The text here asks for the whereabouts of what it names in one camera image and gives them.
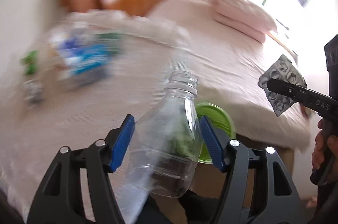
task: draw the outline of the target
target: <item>silver foil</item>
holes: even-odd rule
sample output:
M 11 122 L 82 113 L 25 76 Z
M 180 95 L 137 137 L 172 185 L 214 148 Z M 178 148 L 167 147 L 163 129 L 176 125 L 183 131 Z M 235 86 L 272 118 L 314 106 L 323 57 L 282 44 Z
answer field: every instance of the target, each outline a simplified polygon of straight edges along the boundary
M 282 54 L 278 61 L 259 77 L 258 86 L 264 89 L 266 97 L 272 105 L 276 116 L 280 116 L 284 111 L 291 107 L 295 101 L 290 97 L 269 91 L 266 84 L 271 78 L 299 85 L 303 88 L 306 88 L 307 84 L 297 68 L 284 54 Z

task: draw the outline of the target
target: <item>dark pants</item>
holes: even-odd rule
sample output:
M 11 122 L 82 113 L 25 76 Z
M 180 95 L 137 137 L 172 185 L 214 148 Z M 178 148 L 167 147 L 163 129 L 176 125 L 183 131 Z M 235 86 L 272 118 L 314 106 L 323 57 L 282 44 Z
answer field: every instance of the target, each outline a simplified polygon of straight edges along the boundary
M 181 206 L 185 210 L 188 224 L 205 224 L 208 223 L 217 199 L 201 197 L 193 191 L 188 190 L 182 197 L 179 198 Z M 143 210 L 136 224 L 172 224 L 170 220 L 160 212 L 155 200 L 149 196 L 144 204 Z

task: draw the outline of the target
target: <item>silver rivet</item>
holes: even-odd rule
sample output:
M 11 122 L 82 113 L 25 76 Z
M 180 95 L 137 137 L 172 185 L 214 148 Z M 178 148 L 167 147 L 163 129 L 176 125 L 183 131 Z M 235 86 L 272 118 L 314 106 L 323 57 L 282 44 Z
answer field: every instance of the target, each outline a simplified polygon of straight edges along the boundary
M 99 139 L 95 142 L 97 147 L 103 147 L 105 145 L 105 141 L 103 139 Z
M 239 141 L 233 139 L 233 140 L 230 140 L 230 145 L 233 146 L 233 147 L 238 147 L 239 146 Z
M 68 151 L 69 151 L 69 148 L 66 147 L 66 146 L 64 146 L 64 147 L 62 147 L 62 148 L 60 149 L 60 152 L 61 152 L 61 153 L 67 153 Z
M 273 147 L 268 146 L 265 149 L 266 149 L 266 152 L 269 153 L 269 154 L 274 154 L 275 153 L 275 149 Z

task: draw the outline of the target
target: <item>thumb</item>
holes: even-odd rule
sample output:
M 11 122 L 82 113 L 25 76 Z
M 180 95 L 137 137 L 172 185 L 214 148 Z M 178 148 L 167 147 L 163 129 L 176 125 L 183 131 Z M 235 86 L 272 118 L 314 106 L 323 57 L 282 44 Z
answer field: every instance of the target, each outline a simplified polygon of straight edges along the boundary
M 327 146 L 330 148 L 336 158 L 338 158 L 338 137 L 331 135 L 327 140 Z

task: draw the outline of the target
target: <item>bottle bottom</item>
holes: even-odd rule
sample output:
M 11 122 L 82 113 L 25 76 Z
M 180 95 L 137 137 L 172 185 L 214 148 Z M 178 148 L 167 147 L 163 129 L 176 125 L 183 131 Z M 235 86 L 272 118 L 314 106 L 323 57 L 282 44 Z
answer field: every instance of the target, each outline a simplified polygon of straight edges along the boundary
M 181 197 L 188 190 L 195 172 L 195 168 L 188 174 L 185 172 L 191 170 L 189 159 L 154 150 L 139 151 L 137 154 L 138 161 L 140 158 L 151 160 L 145 160 L 147 164 L 137 164 L 129 172 L 128 177 L 133 185 L 173 198 Z

